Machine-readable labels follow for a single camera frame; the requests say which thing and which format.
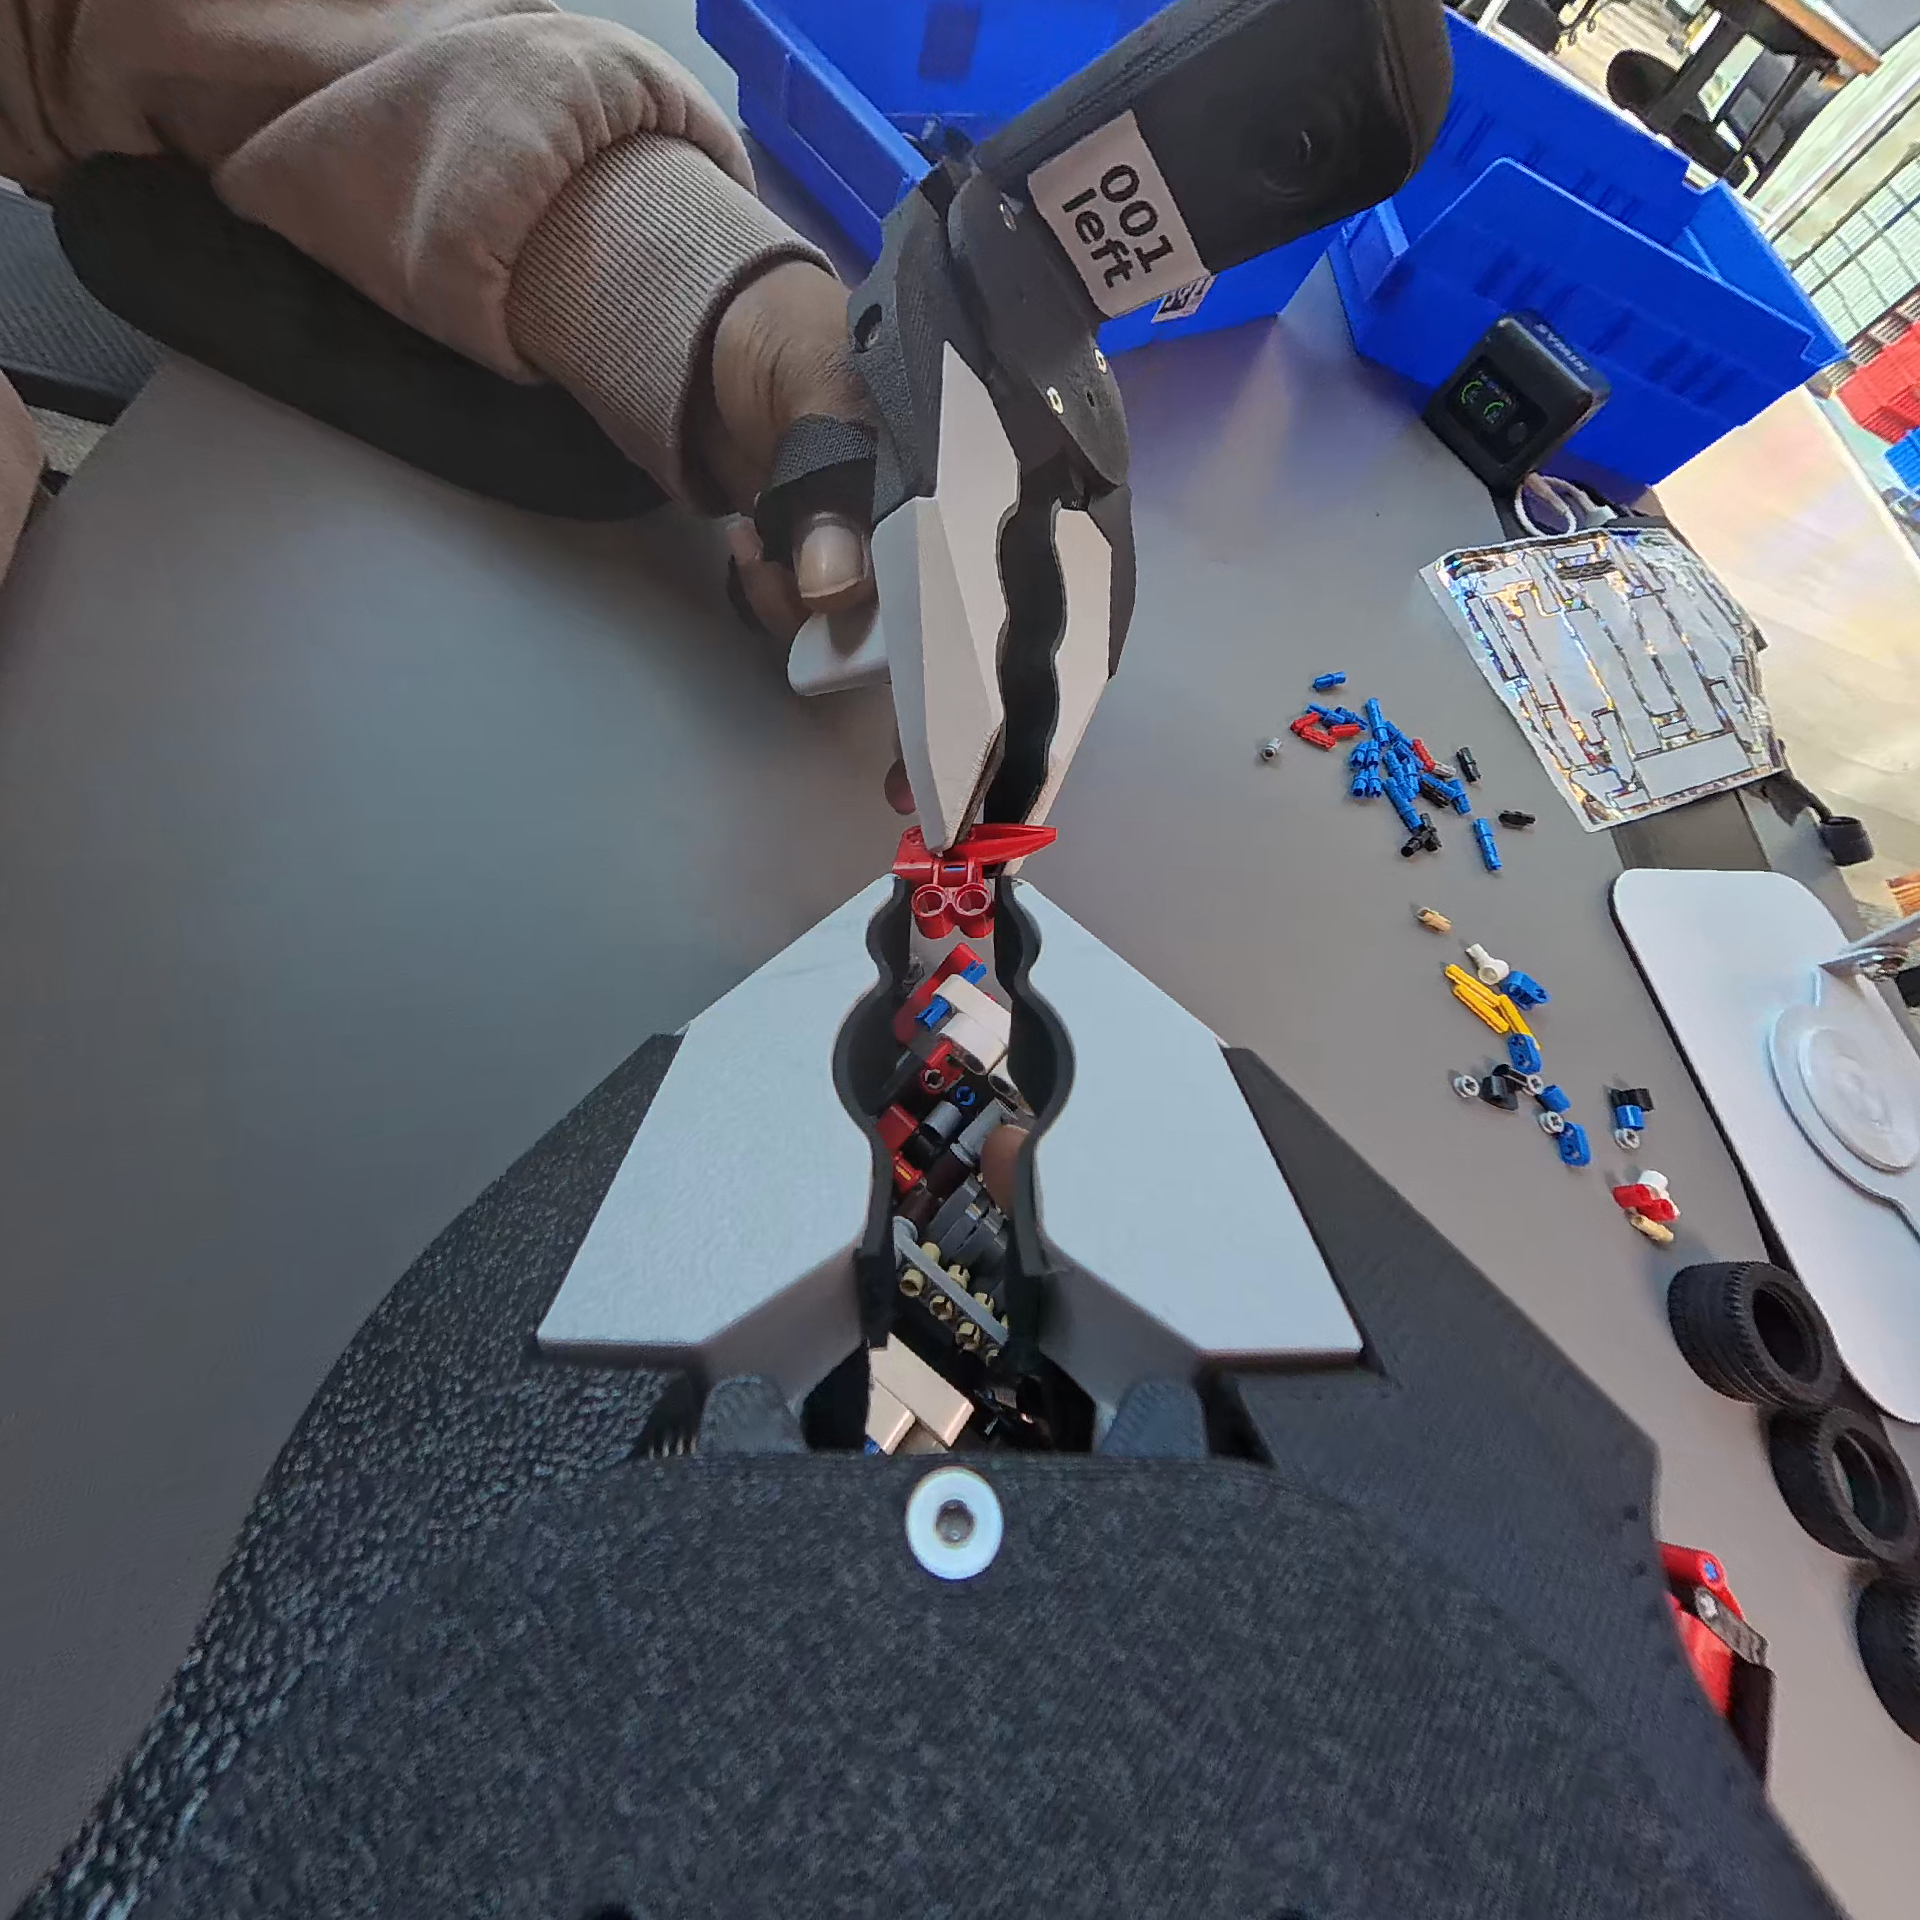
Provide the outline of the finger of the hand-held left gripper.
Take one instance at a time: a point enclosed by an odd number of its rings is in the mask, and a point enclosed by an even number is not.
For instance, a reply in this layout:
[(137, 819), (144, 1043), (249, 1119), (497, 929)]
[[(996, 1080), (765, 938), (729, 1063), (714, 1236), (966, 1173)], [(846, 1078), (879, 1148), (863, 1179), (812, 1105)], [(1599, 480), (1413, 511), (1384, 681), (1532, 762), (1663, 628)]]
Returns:
[(1084, 511), (1053, 514), (1053, 561), (1062, 569), (1062, 633), (1052, 639), (1044, 694), (1043, 782), (1033, 799), (1033, 823), (1048, 823), (1062, 784), (1089, 729), (1089, 717), (1114, 677), (1114, 575), (1115, 559), (1098, 520)]
[(1003, 747), (1000, 539), (1018, 491), (996, 398), (947, 343), (933, 493), (908, 498), (871, 544), (902, 768), (930, 852), (974, 828)]

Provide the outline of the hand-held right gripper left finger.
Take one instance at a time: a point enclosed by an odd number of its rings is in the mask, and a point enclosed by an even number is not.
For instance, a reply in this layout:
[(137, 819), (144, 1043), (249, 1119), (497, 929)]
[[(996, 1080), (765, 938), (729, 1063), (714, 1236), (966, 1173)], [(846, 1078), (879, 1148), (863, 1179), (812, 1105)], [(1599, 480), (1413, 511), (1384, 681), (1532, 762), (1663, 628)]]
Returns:
[(876, 1168), (837, 1046), (883, 979), (890, 895), (871, 882), (679, 1032), (539, 1322), (545, 1359), (765, 1379), (795, 1410), (856, 1352)]

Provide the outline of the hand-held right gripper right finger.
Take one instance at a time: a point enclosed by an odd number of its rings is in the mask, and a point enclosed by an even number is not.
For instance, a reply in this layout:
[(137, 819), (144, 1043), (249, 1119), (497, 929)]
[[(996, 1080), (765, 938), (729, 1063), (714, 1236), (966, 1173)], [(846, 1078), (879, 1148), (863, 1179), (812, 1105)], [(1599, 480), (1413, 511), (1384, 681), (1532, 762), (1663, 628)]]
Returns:
[(1360, 1330), (1227, 1046), (1028, 879), (1003, 887), (1039, 1352), (1114, 1427), (1144, 1381), (1347, 1372)]

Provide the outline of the toy brick race car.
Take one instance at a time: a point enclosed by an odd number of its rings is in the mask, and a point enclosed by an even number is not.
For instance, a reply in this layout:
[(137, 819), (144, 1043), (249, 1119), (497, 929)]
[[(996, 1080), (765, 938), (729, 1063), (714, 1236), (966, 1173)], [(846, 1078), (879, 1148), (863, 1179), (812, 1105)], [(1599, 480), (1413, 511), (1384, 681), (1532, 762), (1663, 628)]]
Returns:
[(1000, 1125), (1033, 1133), (1011, 1080), (1003, 918), (990, 953), (924, 953), (883, 914), (883, 985), (837, 1046), (837, 1088), (871, 1144), (876, 1203), (856, 1251), (863, 1332), (903, 1332), (971, 1399), (984, 1443), (1043, 1452), (1248, 1458), (1375, 1517), (1465, 1580), (1481, 1612), (1542, 1625), (1599, 1716), (1625, 1728), (1700, 1719), (1641, 1669), (1686, 1669), (1765, 1779), (1774, 1672), (1722, 1562), (1652, 1525), (1641, 1430), (1443, 1236), (1248, 1049), (1241, 1091), (1275, 1150), (1360, 1330), (1347, 1372), (1135, 1385), (1104, 1435), (1039, 1352), (1039, 1267), (979, 1187)]

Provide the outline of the person's left forearm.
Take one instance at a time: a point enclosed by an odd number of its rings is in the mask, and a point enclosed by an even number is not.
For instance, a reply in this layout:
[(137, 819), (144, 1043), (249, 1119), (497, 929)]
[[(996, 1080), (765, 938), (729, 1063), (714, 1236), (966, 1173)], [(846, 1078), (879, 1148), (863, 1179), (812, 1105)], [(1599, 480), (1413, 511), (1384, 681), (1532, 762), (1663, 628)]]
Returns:
[(714, 323), (823, 251), (761, 202), (730, 110), (555, 3), (4, 3), (4, 178), (190, 159), (383, 312), (568, 392), (666, 493)]

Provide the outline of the person's left hand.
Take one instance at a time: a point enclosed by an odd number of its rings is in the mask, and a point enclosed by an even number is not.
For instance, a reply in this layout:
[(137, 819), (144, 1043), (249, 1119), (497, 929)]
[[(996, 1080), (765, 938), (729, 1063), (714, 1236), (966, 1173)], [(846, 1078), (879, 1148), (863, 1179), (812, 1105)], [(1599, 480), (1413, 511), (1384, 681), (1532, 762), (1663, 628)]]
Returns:
[(754, 621), (782, 649), (809, 619), (876, 607), (864, 517), (819, 520), (793, 537), (789, 561), (768, 561), (750, 514), (778, 443), (803, 418), (876, 424), (846, 335), (837, 275), (786, 263), (730, 296), (710, 348), (687, 452), (730, 511), (725, 544)]

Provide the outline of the pile of blue pins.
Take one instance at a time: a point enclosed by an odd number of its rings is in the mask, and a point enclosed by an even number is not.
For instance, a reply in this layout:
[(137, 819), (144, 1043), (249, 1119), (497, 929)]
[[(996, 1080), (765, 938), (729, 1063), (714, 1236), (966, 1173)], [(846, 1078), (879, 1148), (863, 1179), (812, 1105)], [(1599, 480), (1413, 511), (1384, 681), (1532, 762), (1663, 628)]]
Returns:
[(1437, 756), (1425, 738), (1403, 731), (1378, 698), (1366, 698), (1359, 709), (1310, 702), (1285, 721), (1285, 736), (1302, 747), (1340, 757), (1347, 804), (1378, 809), (1398, 829), (1398, 855), (1416, 818), (1428, 813), (1443, 835), (1443, 852), (1454, 842), (1465, 847), (1480, 871), (1502, 877), (1504, 835), (1533, 828), (1524, 809), (1491, 813), (1480, 799), (1481, 764), (1474, 747), (1450, 757)]

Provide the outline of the scattered small loose bricks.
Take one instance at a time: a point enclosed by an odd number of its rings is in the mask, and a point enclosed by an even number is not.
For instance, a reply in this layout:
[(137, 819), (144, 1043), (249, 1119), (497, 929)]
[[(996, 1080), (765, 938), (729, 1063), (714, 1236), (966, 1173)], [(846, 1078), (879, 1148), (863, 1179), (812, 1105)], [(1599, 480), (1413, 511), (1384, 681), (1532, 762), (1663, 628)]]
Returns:
[[(1548, 1005), (1548, 990), (1481, 945), (1465, 945), (1455, 965), (1443, 965), (1443, 979), (1454, 1002), (1496, 1046), (1481, 1069), (1450, 1070), (1454, 1098), (1510, 1118), (1524, 1115), (1570, 1173), (1595, 1165), (1594, 1133), (1570, 1112), (1570, 1095), (1548, 1078), (1542, 1040), (1532, 1029), (1532, 1015)], [(1652, 1098), (1641, 1088), (1623, 1088), (1602, 1091), (1602, 1101), (1609, 1140), (1623, 1157), (1623, 1175), (1609, 1187), (1614, 1207), (1640, 1239), (1672, 1247), (1680, 1216), (1670, 1175), (1640, 1160)]]

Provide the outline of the small black timer device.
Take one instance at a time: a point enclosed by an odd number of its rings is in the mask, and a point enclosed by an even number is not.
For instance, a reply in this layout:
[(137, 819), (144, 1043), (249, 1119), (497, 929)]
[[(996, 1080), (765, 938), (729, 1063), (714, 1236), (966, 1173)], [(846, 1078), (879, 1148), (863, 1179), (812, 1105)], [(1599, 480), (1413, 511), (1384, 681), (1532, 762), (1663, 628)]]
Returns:
[(1512, 312), (1431, 392), (1419, 418), (1496, 500), (1512, 500), (1609, 392), (1607, 372), (1542, 313)]

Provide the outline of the shiny sticker sheet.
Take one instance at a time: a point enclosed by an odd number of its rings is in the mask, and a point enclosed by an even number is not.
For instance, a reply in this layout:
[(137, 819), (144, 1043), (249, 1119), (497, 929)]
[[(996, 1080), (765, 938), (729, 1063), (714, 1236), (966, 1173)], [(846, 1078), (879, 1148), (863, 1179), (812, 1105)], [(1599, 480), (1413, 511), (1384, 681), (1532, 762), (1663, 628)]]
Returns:
[(1455, 549), (1419, 583), (1588, 833), (1785, 773), (1762, 636), (1672, 527)]

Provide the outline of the grey round stand base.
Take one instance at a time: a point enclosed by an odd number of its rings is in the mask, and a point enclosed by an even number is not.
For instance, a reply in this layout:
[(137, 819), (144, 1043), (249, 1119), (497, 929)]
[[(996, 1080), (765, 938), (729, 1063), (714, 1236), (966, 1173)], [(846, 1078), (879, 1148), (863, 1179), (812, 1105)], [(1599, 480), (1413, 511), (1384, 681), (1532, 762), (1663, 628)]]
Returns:
[(1918, 1054), (1876, 985), (1812, 968), (1765, 1032), (1765, 1066), (1822, 1162), (1918, 1236)]

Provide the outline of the stack of red crates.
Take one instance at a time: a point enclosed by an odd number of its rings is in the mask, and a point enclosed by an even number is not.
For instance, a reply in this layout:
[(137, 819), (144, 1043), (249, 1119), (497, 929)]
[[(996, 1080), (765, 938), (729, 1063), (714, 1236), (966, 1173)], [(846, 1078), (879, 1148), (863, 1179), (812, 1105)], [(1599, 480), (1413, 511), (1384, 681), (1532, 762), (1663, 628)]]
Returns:
[(1835, 388), (1846, 415), (1884, 443), (1918, 432), (1918, 323), (1876, 348)]

